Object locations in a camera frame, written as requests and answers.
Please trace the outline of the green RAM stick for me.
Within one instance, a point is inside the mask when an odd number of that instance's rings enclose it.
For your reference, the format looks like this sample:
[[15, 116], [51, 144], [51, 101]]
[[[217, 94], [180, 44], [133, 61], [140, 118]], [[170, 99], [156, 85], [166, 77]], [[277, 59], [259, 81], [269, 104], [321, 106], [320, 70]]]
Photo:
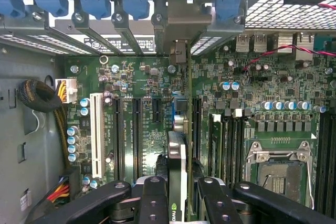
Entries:
[[214, 175], [222, 177], [222, 146], [223, 146], [223, 123], [220, 114], [213, 114], [213, 151], [214, 151]]

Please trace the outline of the CPU socket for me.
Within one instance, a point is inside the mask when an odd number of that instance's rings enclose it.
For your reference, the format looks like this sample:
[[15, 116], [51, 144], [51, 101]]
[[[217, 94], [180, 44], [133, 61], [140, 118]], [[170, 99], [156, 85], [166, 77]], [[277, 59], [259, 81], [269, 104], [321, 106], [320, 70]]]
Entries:
[[307, 140], [285, 148], [267, 147], [254, 140], [246, 155], [244, 180], [307, 206], [309, 151], [313, 158]]

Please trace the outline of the white expansion slot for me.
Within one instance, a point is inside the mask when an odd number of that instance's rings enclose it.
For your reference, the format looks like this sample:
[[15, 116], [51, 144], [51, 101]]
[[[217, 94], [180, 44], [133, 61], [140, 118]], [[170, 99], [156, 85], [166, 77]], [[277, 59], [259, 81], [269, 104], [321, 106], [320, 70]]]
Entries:
[[103, 94], [91, 93], [89, 98], [92, 176], [102, 178], [105, 174]]

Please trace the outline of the thin metal locking lever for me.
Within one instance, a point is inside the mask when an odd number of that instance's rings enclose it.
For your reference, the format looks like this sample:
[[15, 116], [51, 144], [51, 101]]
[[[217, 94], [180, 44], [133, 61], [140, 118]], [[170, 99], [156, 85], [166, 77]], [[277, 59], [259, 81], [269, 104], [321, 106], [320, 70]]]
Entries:
[[314, 210], [314, 198], [312, 193], [312, 154], [309, 151], [307, 155], [307, 189], [308, 189], [308, 195], [309, 195], [309, 204], [307, 207]]

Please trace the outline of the short black expansion slot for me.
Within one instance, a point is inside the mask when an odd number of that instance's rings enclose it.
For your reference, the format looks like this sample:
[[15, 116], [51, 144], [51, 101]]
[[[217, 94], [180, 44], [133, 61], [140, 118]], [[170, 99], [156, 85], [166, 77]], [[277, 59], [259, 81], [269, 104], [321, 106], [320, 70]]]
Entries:
[[162, 99], [153, 98], [152, 99], [153, 123], [161, 123], [161, 113], [162, 113]]

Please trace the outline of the green motherboard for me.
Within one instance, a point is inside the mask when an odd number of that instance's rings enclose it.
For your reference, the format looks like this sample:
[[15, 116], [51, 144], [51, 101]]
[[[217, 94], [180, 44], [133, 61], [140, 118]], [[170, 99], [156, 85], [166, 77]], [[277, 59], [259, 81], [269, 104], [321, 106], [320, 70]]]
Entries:
[[[318, 128], [320, 114], [336, 115], [336, 34], [292, 34], [281, 45], [280, 36], [240, 35], [236, 40], [205, 55], [192, 50], [192, 100], [202, 101], [201, 154], [192, 154], [192, 176], [214, 175], [213, 114], [223, 123], [222, 177], [232, 188], [241, 176], [241, 119], [239, 120], [239, 178], [234, 183], [235, 109], [245, 109], [245, 157], [252, 141], [267, 147], [292, 147], [307, 140], [313, 153], [313, 197], [315, 207]], [[77, 80], [77, 102], [68, 104], [68, 157], [76, 167], [70, 185], [80, 197], [107, 184], [114, 177], [112, 99], [123, 105], [124, 179], [135, 185], [143, 176], [156, 175], [159, 155], [167, 156], [167, 133], [173, 121], [186, 110], [180, 91], [181, 71], [168, 57], [84, 57], [66, 61], [67, 79]], [[90, 94], [103, 94], [105, 174], [92, 176]], [[142, 100], [142, 176], [134, 180], [132, 99]], [[161, 123], [153, 123], [152, 99], [162, 99]], [[224, 175], [224, 117], [230, 117], [230, 181]], [[324, 140], [324, 198], [327, 206], [327, 147]]]

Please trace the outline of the white power connector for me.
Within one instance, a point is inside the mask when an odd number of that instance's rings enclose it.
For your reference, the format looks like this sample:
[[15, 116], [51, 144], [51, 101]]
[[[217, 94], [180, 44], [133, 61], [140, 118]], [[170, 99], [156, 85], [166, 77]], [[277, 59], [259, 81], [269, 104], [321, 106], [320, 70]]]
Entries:
[[77, 80], [76, 79], [56, 79], [56, 95], [63, 104], [76, 104], [77, 102]]

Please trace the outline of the open PC case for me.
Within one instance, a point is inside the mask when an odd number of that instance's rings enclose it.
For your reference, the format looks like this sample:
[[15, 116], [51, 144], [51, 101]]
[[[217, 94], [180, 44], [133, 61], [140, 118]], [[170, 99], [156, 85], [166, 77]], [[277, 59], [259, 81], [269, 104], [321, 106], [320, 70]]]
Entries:
[[[168, 57], [164, 48], [164, 31], [167, 26], [167, 0], [148, 0], [149, 17], [134, 20], [123, 9], [122, 0], [110, 0], [111, 16], [97, 20], [83, 11], [80, 0], [68, 0], [69, 13], [54, 17], [39, 8], [34, 0], [23, 0], [25, 17], [12, 18], [0, 14], [0, 44], [28, 51], [46, 53], [64, 58], [69, 57]], [[317, 5], [284, 4], [283, 0], [241, 0], [238, 15], [224, 22], [216, 20], [213, 0], [205, 4], [211, 11], [212, 22], [191, 44], [192, 50], [200, 55], [221, 48], [236, 40], [240, 35], [280, 36], [280, 45], [285, 44], [292, 34], [336, 34], [336, 0], [325, 0]], [[17, 88], [18, 100], [33, 112], [52, 113], [55, 118], [64, 170], [44, 197], [29, 211], [23, 224], [44, 216], [79, 198], [70, 181], [76, 173], [68, 157], [68, 104], [63, 104], [56, 95], [55, 80], [50, 86], [37, 79], [24, 80]], [[169, 224], [208, 224], [199, 218], [197, 180], [192, 176], [191, 207], [183, 222]]]

